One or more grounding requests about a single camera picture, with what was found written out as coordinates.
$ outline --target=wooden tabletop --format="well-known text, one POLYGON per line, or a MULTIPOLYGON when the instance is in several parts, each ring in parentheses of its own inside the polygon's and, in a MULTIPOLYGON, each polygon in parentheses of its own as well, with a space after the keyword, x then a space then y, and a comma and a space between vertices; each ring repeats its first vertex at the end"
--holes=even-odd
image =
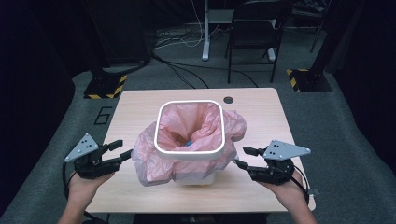
MULTIPOLYGON (((249 165, 265 166, 261 157, 246 155, 242 147, 266 147, 271 140, 294 144, 290 127, 275 89, 203 89, 125 91, 122 93, 107 131, 106 144, 123 140, 123 147, 107 152, 103 159, 118 157, 134 148, 137 136, 156 121, 160 107, 175 100, 213 100, 223 110, 235 110, 247 122, 244 139, 235 142, 239 159, 249 165), (224 103, 232 97, 233 103, 224 103)), ((300 158, 293 162, 303 169, 300 158)), ((315 208, 311 197, 309 207, 315 208)), ((268 189, 251 181, 248 172, 230 164, 209 186, 182 186, 173 181, 143 187, 132 160, 96 193, 87 211, 92 213, 243 213, 282 212, 286 209, 268 189)))

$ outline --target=human hand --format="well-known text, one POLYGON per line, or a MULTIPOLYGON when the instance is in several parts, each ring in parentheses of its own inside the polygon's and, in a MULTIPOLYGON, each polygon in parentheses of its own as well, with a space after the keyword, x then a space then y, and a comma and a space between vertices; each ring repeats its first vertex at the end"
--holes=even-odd
POLYGON ((74 174, 69 183, 68 201, 85 210, 90 205, 98 188, 114 174, 102 175, 95 179, 84 179, 78 174, 74 174))
MULTIPOLYGON (((294 171, 292 177, 300 184, 303 184, 301 175, 294 171)), ((258 182, 271 190, 279 202, 291 213, 295 223, 317 223, 315 218, 306 204, 302 190, 292 181, 288 181, 282 185, 274 185, 258 182)))
POLYGON ((88 205, 90 205, 96 191, 113 175, 114 173, 103 175, 95 179, 83 179, 78 174, 74 174, 69 183, 67 205, 58 223, 82 223, 84 211, 88 205))

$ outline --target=cable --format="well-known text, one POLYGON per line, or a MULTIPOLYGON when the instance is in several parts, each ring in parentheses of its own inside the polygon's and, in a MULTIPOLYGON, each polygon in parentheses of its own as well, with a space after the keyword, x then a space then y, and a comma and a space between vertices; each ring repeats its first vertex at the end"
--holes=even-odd
MULTIPOLYGON (((170 61, 166 61, 163 60, 166 63, 170 63, 170 64, 177 64, 177 65, 183 65, 183 66, 189 66, 189 67, 197 67, 197 68, 207 68, 207 69, 215 69, 215 70, 222 70, 222 71, 227 71, 227 68, 217 68, 217 67, 206 67, 206 66, 201 66, 201 65, 193 65, 193 64, 186 64, 186 63, 174 63, 174 62, 170 62, 170 61)), ((240 73, 242 75, 244 75, 245 77, 247 77, 257 88, 259 88, 259 86, 256 84, 256 82, 250 77, 248 76, 248 74, 245 74, 241 71, 238 70, 231 70, 232 72, 236 72, 236 73, 240 73)))
MULTIPOLYGON (((71 148, 64 157, 66 158, 72 150, 73 148, 71 148)), ((62 164, 62 181, 64 183, 64 197, 67 200, 69 198, 69 181, 71 178, 68 181, 66 179, 66 165, 67 163, 64 161, 64 163, 62 164)))
POLYGON ((296 184, 297 187, 299 187, 302 190, 304 198, 305 198, 305 201, 306 201, 306 204, 309 204, 308 182, 306 181, 305 175, 301 172, 301 170, 298 167, 296 167, 295 165, 293 165, 293 166, 294 166, 294 168, 297 168, 297 170, 299 171, 300 175, 302 175, 304 177, 306 189, 292 175, 289 175, 288 173, 286 173, 285 171, 283 171, 282 169, 280 169, 278 167, 271 166, 271 168, 274 169, 274 170, 277 170, 278 172, 280 172, 283 175, 287 176, 291 181, 293 181, 294 184, 296 184))
POLYGON ((195 35, 195 29, 190 29, 189 31, 186 31, 186 33, 182 34, 182 35, 173 35, 173 36, 163 35, 162 39, 157 41, 157 44, 154 47, 154 49, 160 49, 160 48, 167 47, 170 45, 175 45, 175 44, 200 41, 200 40, 186 41, 183 39, 183 38, 193 37, 194 35, 195 35), (170 42, 172 42, 173 40, 182 40, 182 41, 170 44, 170 42))
MULTIPOLYGON (((225 9, 225 6, 227 5, 227 0, 224 0, 224 5, 223 5, 223 9, 225 9)), ((220 23, 218 23, 218 25, 216 26, 216 28, 212 31, 212 33, 209 34, 209 38, 212 37, 212 35, 218 30, 220 26, 220 23)))
POLYGON ((197 45, 199 45, 200 43, 201 43, 201 41, 202 41, 202 36, 203 36, 203 31, 202 31, 202 25, 201 25, 201 22, 199 21, 199 18, 198 18, 198 15, 197 15, 197 11, 195 10, 195 5, 194 5, 194 2, 191 0, 191 4, 192 4, 192 9, 194 10, 194 14, 195 14, 195 18, 198 20, 198 24, 199 24, 199 28, 200 28, 200 31, 201 31, 201 35, 200 35, 200 39, 199 39, 199 41, 198 41, 198 43, 196 43, 195 45, 193 45, 193 46, 189 46, 189 45, 187 45, 186 44, 186 46, 187 47, 196 47, 197 45))
POLYGON ((206 84, 200 77, 198 77, 195 73, 193 73, 192 71, 189 71, 189 70, 187 70, 187 69, 185 69, 185 68, 182 68, 182 67, 179 67, 179 66, 170 64, 168 61, 166 61, 166 60, 160 58, 159 56, 157 56, 157 55, 155 55, 155 54, 152 55, 152 58, 155 59, 155 60, 157 60, 157 61, 160 62, 160 63, 164 63, 164 64, 168 65, 168 66, 175 72, 175 74, 176 74, 184 83, 186 83, 187 85, 189 85, 189 86, 192 87, 193 89, 196 89, 196 88, 195 88, 192 84, 190 84, 190 82, 189 82, 186 78, 184 78, 184 77, 176 70, 176 68, 181 69, 181 70, 183 70, 183 71, 186 71, 186 72, 188 72, 188 73, 194 75, 195 77, 197 77, 198 79, 200 79, 200 80, 204 83, 204 85, 209 89, 209 87, 207 86, 207 84, 206 84))
POLYGON ((230 33, 230 30, 218 30, 218 27, 216 27, 216 30, 210 34, 210 39, 211 40, 220 39, 224 36, 224 34, 228 34, 228 33, 230 33))

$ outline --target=yellow black hazard stripe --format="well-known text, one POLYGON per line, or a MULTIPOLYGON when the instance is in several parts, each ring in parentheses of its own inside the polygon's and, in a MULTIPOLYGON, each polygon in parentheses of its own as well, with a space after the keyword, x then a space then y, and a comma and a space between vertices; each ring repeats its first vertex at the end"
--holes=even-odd
POLYGON ((117 98, 119 97, 121 91, 122 91, 122 87, 125 84, 125 80, 126 80, 127 76, 123 76, 120 79, 120 83, 119 86, 116 88, 116 90, 114 91, 114 93, 110 93, 110 94, 86 94, 84 95, 85 99, 108 99, 108 98, 117 98))
POLYGON ((294 77, 293 71, 307 72, 309 70, 308 69, 288 69, 287 70, 291 86, 293 87, 295 92, 300 92, 300 89, 298 87, 296 78, 294 77))

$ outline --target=dark background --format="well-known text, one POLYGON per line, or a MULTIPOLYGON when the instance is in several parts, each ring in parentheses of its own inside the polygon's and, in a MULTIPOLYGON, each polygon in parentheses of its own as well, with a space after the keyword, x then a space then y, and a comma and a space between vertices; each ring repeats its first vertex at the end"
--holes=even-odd
MULTIPOLYGON (((87 12, 87 6, 94 2, 6 0, 0 3, 1 214, 62 121, 74 96, 72 78, 93 66, 111 65, 96 21, 87 12)), ((142 40, 142 34, 148 30, 195 21, 190 1, 127 2, 136 4, 128 20, 136 22, 137 36, 131 38, 138 40, 142 40)), ((194 1, 198 12, 203 12, 203 2, 194 1)), ((228 1, 226 7, 233 8, 239 2, 228 1)), ((361 132, 396 173, 392 142, 396 137, 393 131, 396 124, 393 105, 396 4, 390 0, 364 2, 351 42, 344 47, 343 66, 334 76, 361 132)), ((213 4, 211 7, 223 7, 222 3, 213 4)), ((332 17, 342 15, 342 10, 336 7, 332 17)), ((329 29, 336 25, 328 24, 329 29)), ((149 43, 141 44, 143 49, 130 51, 129 62, 149 60, 149 43)))

